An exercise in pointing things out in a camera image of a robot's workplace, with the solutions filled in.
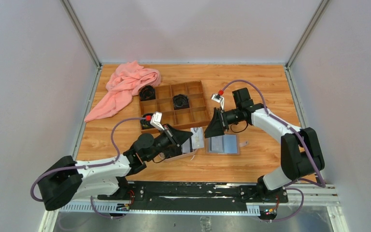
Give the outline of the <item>black credit card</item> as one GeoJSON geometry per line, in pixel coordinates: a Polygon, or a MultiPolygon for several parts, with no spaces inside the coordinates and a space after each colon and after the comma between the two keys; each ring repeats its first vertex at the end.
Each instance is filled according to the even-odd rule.
{"type": "Polygon", "coordinates": [[[210,149],[214,153],[224,152],[224,141],[223,136],[216,136],[210,139],[210,149]]]}

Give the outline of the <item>silver white credit card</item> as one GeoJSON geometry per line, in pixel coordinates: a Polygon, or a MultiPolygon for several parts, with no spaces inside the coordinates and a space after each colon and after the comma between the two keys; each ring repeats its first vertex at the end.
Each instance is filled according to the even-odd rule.
{"type": "Polygon", "coordinates": [[[191,145],[193,149],[204,148],[204,135],[202,127],[193,127],[190,129],[193,133],[191,136],[191,145]]]}

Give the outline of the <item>pink leather card holder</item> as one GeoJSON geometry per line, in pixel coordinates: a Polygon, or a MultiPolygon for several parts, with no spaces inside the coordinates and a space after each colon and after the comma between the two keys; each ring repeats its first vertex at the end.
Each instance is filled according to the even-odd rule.
{"type": "Polygon", "coordinates": [[[240,149],[249,144],[247,140],[240,141],[237,134],[225,134],[206,139],[206,152],[217,155],[239,155],[240,149]]]}

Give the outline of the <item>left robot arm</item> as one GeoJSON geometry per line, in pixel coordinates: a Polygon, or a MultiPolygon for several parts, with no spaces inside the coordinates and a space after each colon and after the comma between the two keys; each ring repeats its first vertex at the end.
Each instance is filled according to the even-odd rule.
{"type": "Polygon", "coordinates": [[[54,211],[75,199],[98,195],[126,198],[129,188],[121,182],[126,176],[141,172],[147,162],[168,148],[181,147],[193,135],[169,124],[163,127],[157,137],[141,134],[127,151],[115,158],[92,161],[75,161],[71,156],[60,158],[37,179],[45,209],[54,211]]]}

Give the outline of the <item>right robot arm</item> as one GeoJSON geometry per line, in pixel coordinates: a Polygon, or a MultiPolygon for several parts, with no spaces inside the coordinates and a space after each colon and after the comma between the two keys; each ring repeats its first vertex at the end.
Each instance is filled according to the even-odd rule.
{"type": "Polygon", "coordinates": [[[257,197],[268,202],[282,187],[310,174],[320,174],[325,167],[317,133],[314,129],[289,124],[262,103],[254,103],[248,89],[232,93],[235,109],[215,108],[204,131],[205,138],[222,136],[239,122],[262,129],[281,146],[280,166],[257,180],[257,197]]]}

